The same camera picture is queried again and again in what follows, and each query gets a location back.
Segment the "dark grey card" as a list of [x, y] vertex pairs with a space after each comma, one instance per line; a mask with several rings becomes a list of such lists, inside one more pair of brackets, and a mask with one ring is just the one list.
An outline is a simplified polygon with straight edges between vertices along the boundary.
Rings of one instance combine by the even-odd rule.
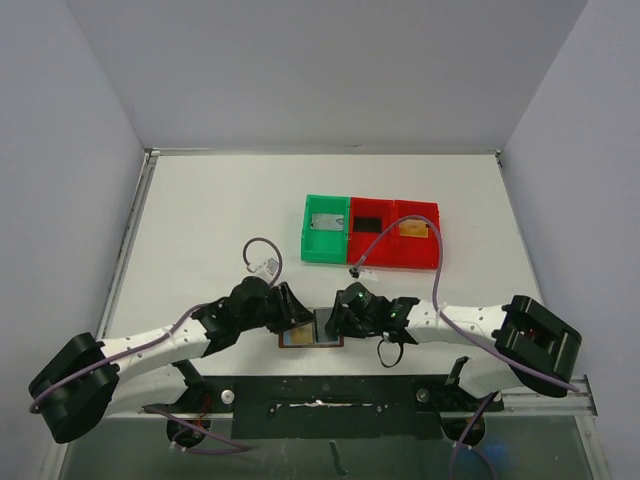
[[317, 346], [335, 346], [340, 343], [340, 338], [336, 334], [329, 334], [326, 331], [326, 325], [331, 317], [331, 313], [331, 308], [318, 308], [314, 310], [315, 344]]

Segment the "brown leather card holder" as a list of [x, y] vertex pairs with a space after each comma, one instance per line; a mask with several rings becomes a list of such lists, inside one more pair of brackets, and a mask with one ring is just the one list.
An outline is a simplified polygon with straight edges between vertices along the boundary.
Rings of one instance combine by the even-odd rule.
[[[314, 336], [315, 336], [315, 316], [314, 316], [314, 321], [313, 321], [312, 323], [310, 323], [310, 324], [307, 324], [307, 325], [312, 325], [312, 326], [314, 327]], [[314, 341], [314, 343], [313, 343], [312, 345], [298, 346], [298, 347], [289, 347], [289, 346], [286, 346], [286, 345], [284, 344], [284, 342], [283, 342], [283, 336], [284, 336], [284, 334], [285, 334], [286, 332], [281, 333], [281, 334], [279, 335], [278, 345], [279, 345], [279, 347], [280, 347], [281, 349], [341, 348], [341, 347], [343, 347], [343, 346], [344, 346], [344, 337], [342, 337], [342, 336], [338, 336], [338, 337], [340, 338], [340, 343], [339, 343], [338, 345], [335, 345], [335, 346], [327, 346], [327, 347], [317, 346], [317, 345], [315, 344], [315, 341]]]

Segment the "gold card pocket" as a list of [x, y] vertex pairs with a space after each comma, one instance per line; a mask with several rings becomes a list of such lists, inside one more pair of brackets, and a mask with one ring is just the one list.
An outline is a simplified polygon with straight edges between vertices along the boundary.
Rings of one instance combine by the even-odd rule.
[[411, 238], [428, 238], [428, 224], [420, 219], [406, 219], [398, 225], [399, 235]]

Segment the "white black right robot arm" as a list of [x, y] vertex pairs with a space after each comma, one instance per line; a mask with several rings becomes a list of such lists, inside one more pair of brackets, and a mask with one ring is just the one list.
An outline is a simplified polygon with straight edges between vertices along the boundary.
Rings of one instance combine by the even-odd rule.
[[389, 300], [355, 282], [336, 294], [325, 330], [349, 338], [378, 337], [399, 347], [442, 343], [478, 349], [458, 359], [451, 381], [474, 398], [526, 387], [564, 398], [575, 392], [571, 378], [581, 334], [531, 297], [505, 305], [458, 307], [416, 297]]

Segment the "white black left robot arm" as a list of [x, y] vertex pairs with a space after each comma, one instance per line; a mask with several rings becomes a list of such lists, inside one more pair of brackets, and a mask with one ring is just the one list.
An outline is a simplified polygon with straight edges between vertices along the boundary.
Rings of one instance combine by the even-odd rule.
[[314, 319], [287, 283], [248, 276], [229, 295], [190, 307], [170, 325], [121, 338], [74, 336], [29, 384], [29, 411], [59, 444], [116, 413], [181, 401], [196, 411], [207, 386], [194, 360], [233, 346], [244, 332], [279, 335]]

